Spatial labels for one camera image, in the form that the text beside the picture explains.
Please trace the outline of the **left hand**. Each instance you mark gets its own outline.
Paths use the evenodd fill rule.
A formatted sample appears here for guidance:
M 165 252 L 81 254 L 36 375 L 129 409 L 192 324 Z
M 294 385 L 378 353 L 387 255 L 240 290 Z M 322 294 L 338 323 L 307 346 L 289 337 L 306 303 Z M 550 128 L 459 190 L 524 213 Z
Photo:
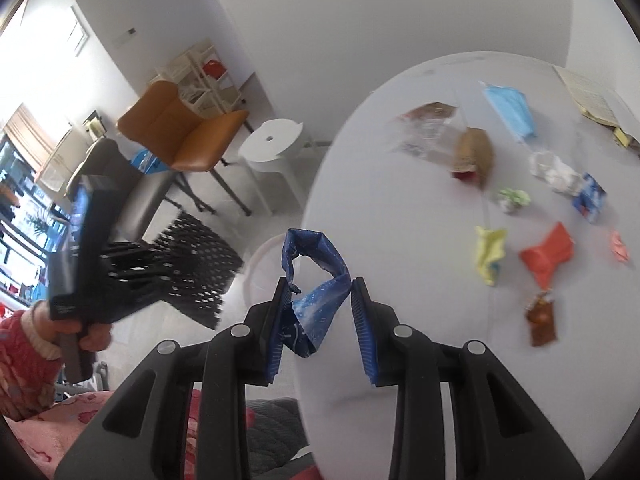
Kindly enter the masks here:
M 52 344 L 58 342 L 62 335 L 81 334 L 79 348 L 88 352 L 100 352 L 107 349 L 112 341 L 111 324 L 92 324 L 85 328 L 77 320 L 53 321 L 46 302 L 35 306 L 32 322 L 38 336 Z

